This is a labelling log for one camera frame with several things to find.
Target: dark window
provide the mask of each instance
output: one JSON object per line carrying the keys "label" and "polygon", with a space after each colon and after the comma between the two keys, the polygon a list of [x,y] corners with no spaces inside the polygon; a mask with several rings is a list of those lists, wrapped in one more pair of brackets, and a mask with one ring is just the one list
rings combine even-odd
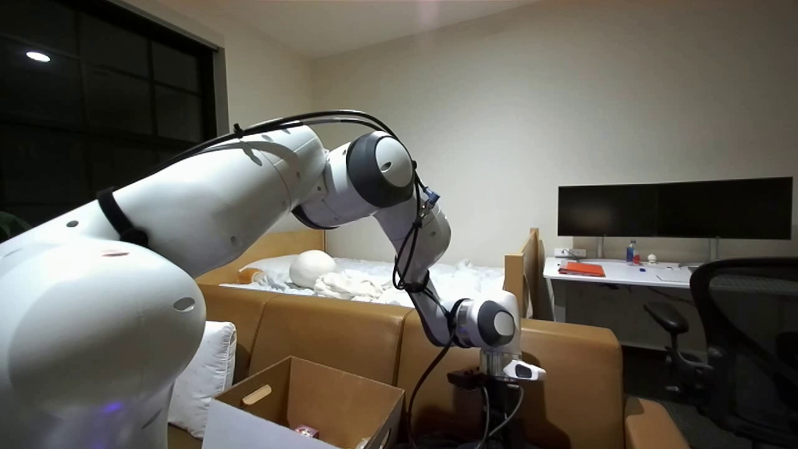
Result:
{"label": "dark window", "polygon": [[217,135],[212,58],[112,4],[1,0],[0,214],[44,222]]}

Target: ceiling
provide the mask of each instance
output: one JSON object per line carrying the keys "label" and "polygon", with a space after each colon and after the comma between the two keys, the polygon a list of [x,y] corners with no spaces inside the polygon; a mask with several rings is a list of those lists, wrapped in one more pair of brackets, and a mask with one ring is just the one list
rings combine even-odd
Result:
{"label": "ceiling", "polygon": [[215,0],[240,24],[306,56],[327,58],[495,16],[533,0]]}

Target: desk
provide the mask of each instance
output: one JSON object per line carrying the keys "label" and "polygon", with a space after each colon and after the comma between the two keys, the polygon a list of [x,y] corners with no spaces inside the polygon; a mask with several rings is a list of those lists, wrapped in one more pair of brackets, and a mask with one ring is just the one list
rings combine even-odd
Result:
{"label": "desk", "polygon": [[581,259],[601,266],[606,278],[560,276],[558,267],[568,259],[545,257],[544,278],[549,290],[549,307],[554,322],[566,322],[566,307],[555,302],[554,282],[586,282],[586,284],[629,284],[657,290],[691,290],[691,271],[676,262],[629,266],[622,259]]}

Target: cardboard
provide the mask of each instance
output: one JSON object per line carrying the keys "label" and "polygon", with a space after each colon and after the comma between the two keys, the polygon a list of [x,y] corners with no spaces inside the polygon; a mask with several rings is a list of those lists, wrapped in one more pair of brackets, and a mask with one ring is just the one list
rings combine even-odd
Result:
{"label": "cardboard", "polygon": [[[203,449],[382,449],[398,430],[403,389],[287,357],[221,391],[206,408]],[[293,426],[316,430],[316,440]]]}

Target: table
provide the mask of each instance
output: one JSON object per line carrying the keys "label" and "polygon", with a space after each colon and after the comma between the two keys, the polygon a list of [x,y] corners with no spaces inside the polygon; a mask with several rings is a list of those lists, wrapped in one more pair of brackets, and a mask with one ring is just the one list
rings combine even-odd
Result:
{"label": "table", "polygon": [[544,279],[549,290],[549,307],[554,322],[566,322],[566,304],[555,302],[554,282],[586,282],[586,284],[626,284],[626,288],[657,288],[657,290],[691,290],[691,271],[676,262],[642,262],[630,266],[622,259],[581,259],[601,266],[606,278],[582,278],[558,272],[572,259],[545,257]]}

